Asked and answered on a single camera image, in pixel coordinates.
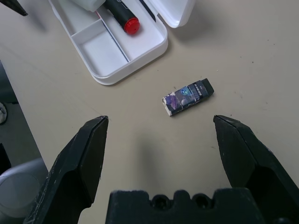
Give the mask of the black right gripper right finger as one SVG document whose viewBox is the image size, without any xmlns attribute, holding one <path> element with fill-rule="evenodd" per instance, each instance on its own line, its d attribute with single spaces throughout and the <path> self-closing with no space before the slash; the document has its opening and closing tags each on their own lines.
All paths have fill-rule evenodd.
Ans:
<svg viewBox="0 0 299 224">
<path fill-rule="evenodd" d="M 299 188 L 281 163 L 240 121 L 215 115 L 221 161 L 233 188 L 247 188 L 268 224 L 299 222 Z"/>
</svg>

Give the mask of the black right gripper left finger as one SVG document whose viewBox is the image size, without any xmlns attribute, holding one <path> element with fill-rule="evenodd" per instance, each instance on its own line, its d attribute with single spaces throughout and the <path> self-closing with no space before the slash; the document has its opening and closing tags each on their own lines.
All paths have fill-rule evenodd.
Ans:
<svg viewBox="0 0 299 224">
<path fill-rule="evenodd" d="M 86 122 L 58 154 L 24 223 L 78 223 L 95 200 L 108 122 L 107 116 Z"/>
</svg>

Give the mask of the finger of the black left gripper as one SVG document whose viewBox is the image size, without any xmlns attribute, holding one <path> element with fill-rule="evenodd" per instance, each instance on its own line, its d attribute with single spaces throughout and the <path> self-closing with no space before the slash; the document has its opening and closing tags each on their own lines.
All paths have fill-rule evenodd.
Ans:
<svg viewBox="0 0 299 224">
<path fill-rule="evenodd" d="M 28 13 L 17 0 L 0 0 L 0 2 L 22 16 L 28 15 Z"/>
</svg>

